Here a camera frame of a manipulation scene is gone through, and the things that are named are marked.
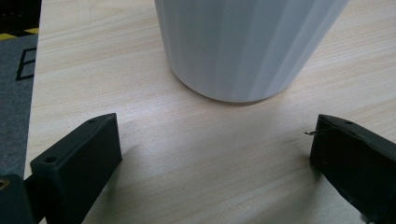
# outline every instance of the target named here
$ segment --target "ribbed vase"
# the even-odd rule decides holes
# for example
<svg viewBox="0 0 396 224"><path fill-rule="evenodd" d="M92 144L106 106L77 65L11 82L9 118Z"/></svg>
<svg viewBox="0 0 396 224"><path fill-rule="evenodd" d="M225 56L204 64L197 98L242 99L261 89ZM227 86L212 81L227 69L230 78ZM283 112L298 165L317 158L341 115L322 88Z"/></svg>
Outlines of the ribbed vase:
<svg viewBox="0 0 396 224"><path fill-rule="evenodd" d="M155 0L169 65L226 102L274 95L294 80L347 0Z"/></svg>

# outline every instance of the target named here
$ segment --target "black clamp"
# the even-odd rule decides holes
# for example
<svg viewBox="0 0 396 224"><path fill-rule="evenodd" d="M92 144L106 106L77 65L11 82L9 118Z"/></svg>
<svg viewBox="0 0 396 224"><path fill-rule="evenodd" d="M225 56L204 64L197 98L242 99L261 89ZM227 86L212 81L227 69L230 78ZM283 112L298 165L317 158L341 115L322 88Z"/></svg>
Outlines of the black clamp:
<svg viewBox="0 0 396 224"><path fill-rule="evenodd" d="M318 116L311 164L369 223L396 223L396 145L349 120Z"/></svg>
<svg viewBox="0 0 396 224"><path fill-rule="evenodd" d="M81 223L121 162L116 114L89 119L30 163L0 176L0 223Z"/></svg>

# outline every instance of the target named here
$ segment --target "yellow black tape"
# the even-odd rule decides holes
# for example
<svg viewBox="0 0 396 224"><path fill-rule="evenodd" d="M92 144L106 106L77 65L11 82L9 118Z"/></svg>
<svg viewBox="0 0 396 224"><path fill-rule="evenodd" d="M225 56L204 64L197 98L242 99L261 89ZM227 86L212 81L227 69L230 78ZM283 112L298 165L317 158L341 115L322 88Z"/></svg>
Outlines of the yellow black tape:
<svg viewBox="0 0 396 224"><path fill-rule="evenodd" d="M0 34L0 40L16 38L16 37L25 36L25 35L37 35L37 34L38 34L38 28L33 28L33 29L29 29L29 30L24 30L24 31L12 32L9 34Z"/></svg>

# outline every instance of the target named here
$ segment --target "light wood grain surface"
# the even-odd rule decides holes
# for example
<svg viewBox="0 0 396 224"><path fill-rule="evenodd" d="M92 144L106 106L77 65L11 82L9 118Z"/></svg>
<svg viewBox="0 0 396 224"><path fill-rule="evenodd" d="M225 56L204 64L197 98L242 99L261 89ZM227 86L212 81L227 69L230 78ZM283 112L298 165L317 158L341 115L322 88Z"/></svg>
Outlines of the light wood grain surface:
<svg viewBox="0 0 396 224"><path fill-rule="evenodd" d="M396 142L395 86L394 0L351 0L294 82L250 105L177 80L152 0L43 0L25 175L115 112L123 162L85 223L363 223L310 168L304 132L322 113Z"/></svg>

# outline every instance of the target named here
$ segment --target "floor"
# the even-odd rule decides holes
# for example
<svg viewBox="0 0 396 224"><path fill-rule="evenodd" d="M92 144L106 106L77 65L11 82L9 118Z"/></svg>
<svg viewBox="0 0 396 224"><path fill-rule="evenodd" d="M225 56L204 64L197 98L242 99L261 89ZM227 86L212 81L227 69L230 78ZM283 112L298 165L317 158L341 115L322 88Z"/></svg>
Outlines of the floor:
<svg viewBox="0 0 396 224"><path fill-rule="evenodd" d="M23 176L40 5L0 0L0 175Z"/></svg>

